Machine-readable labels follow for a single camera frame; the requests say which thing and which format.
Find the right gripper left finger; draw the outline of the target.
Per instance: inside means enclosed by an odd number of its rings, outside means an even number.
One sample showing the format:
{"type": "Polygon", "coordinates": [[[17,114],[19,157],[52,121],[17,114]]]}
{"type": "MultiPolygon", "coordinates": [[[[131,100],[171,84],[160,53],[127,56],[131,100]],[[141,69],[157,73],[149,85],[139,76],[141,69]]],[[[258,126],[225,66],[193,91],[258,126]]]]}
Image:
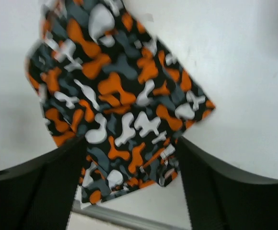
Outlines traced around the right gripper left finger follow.
{"type": "Polygon", "coordinates": [[[0,171],[0,230],[65,230],[86,157],[83,137],[0,171]]]}

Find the orange camouflage shorts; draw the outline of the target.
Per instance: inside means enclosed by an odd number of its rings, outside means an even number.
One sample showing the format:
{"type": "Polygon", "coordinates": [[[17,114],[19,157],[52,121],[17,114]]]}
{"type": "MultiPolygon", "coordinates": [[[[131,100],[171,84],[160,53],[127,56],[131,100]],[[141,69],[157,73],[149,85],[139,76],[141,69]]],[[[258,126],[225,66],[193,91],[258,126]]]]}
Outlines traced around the orange camouflage shorts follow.
{"type": "Polygon", "coordinates": [[[85,138],[81,207],[179,173],[178,138],[213,102],[120,0],[55,0],[42,9],[27,78],[56,145],[85,138]]]}

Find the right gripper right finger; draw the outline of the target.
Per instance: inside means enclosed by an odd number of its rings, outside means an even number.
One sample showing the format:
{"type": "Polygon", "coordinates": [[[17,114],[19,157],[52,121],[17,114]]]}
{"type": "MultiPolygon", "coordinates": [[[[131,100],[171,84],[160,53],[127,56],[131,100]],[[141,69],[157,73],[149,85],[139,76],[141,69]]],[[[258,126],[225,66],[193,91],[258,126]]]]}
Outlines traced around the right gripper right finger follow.
{"type": "Polygon", "coordinates": [[[176,144],[194,230],[278,230],[278,180],[210,155],[184,137],[176,144]]]}

